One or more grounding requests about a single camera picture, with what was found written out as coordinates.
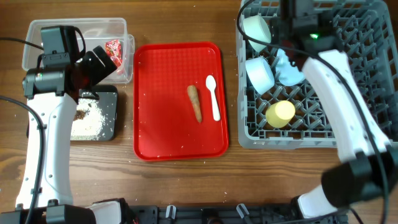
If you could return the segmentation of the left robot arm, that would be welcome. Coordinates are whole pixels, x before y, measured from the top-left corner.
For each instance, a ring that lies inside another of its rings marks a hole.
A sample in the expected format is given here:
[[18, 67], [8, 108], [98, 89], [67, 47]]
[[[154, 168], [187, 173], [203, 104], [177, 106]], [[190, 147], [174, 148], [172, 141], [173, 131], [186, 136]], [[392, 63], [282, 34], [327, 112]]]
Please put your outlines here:
[[89, 207], [73, 204], [70, 188], [70, 137], [81, 91], [116, 70], [102, 47], [86, 49], [79, 28], [50, 26], [40, 31], [37, 66], [22, 81], [29, 113], [24, 178], [16, 207], [2, 223], [133, 223], [136, 216], [123, 198]]

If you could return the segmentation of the orange carrot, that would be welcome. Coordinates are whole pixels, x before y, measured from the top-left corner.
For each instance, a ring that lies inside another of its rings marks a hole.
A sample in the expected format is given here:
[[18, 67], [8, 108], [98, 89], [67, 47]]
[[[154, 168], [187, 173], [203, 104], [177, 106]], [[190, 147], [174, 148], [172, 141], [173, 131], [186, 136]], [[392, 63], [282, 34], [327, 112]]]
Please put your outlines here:
[[188, 97], [192, 104], [195, 117], [196, 117], [197, 121], [199, 123], [201, 123], [202, 116], [201, 116], [201, 109], [200, 109], [200, 101], [198, 98], [198, 92], [197, 92], [197, 88], [195, 87], [195, 85], [190, 85], [187, 87], [187, 94], [188, 94]]

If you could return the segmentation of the white plastic spoon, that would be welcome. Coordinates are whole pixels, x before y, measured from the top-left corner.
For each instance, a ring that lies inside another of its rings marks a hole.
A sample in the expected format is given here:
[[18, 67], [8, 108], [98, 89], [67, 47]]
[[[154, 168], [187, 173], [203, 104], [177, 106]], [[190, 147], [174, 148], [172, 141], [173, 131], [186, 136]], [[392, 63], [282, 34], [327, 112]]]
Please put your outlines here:
[[207, 76], [206, 87], [210, 91], [210, 95], [211, 95], [211, 106], [212, 106], [213, 119], [215, 121], [219, 121], [221, 119], [221, 116], [220, 116], [218, 102], [217, 102], [216, 95], [215, 95], [216, 81], [212, 75]]

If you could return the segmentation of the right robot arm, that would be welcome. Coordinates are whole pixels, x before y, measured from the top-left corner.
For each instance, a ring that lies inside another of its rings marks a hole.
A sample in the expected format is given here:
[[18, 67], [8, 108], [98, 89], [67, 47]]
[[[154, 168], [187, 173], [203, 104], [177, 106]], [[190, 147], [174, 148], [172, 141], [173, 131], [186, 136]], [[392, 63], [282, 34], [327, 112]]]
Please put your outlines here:
[[340, 165], [297, 198], [304, 218], [382, 197], [397, 185], [397, 150], [375, 122], [351, 73], [331, 11], [312, 1], [281, 1], [278, 40], [315, 90], [335, 135]]

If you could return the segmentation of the white rice pile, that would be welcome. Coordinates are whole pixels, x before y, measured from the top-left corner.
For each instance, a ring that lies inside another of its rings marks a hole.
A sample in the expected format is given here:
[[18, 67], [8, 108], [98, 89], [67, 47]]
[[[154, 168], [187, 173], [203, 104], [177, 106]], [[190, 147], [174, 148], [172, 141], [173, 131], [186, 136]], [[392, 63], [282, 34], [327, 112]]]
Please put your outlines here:
[[72, 141], [97, 141], [102, 135], [105, 117], [99, 106], [99, 101], [79, 99], [76, 110], [86, 110], [84, 119], [74, 121], [72, 124]]

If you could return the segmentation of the yellow plastic cup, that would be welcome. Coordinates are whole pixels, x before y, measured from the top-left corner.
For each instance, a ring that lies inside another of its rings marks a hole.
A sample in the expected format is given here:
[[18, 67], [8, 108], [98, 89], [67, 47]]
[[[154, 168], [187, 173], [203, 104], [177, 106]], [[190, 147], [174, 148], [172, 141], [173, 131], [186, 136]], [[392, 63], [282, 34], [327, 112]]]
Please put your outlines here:
[[272, 104], [266, 111], [266, 120], [274, 128], [283, 128], [295, 116], [295, 106], [286, 100]]

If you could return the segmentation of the light blue plate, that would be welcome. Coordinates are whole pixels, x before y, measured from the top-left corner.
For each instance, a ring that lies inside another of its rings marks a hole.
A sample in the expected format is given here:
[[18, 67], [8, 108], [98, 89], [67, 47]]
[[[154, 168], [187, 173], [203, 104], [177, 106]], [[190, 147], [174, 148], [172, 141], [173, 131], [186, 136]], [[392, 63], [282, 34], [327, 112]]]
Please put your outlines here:
[[283, 49], [279, 49], [276, 55], [275, 66], [278, 81], [285, 86], [293, 86], [305, 80], [303, 72], [300, 72], [295, 62], [290, 62]]

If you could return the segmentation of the green bowl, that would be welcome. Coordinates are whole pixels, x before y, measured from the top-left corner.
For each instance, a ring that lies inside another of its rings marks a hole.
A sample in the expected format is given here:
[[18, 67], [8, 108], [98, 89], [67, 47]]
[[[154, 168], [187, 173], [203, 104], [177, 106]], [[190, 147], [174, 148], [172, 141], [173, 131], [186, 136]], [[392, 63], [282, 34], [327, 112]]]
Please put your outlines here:
[[260, 16], [251, 16], [243, 19], [243, 30], [249, 37], [269, 44], [271, 32], [266, 21]]

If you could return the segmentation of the red snack wrapper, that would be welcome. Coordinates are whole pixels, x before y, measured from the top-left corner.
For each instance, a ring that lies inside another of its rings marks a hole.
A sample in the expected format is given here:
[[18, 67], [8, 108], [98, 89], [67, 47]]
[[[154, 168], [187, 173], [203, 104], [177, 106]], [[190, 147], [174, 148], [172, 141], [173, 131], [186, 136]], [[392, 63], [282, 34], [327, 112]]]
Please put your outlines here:
[[122, 45], [119, 39], [110, 40], [105, 43], [106, 54], [111, 58], [117, 67], [122, 65]]

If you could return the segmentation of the brown food scrap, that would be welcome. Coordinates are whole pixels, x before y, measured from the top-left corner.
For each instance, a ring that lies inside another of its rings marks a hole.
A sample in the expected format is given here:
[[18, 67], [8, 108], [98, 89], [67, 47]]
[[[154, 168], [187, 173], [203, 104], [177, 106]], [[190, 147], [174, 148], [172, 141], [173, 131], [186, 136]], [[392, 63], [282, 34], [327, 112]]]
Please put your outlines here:
[[85, 116], [87, 115], [87, 111], [86, 110], [77, 110], [75, 117], [74, 117], [74, 121], [79, 120], [79, 119], [84, 119]]

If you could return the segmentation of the light blue bowl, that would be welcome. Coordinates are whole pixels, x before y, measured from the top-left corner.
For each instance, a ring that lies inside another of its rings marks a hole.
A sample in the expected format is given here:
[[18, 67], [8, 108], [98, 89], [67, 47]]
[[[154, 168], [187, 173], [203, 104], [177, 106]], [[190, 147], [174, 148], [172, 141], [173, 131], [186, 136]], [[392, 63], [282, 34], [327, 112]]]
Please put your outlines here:
[[260, 95], [263, 95], [275, 85], [274, 74], [264, 57], [247, 60], [245, 67], [250, 82]]

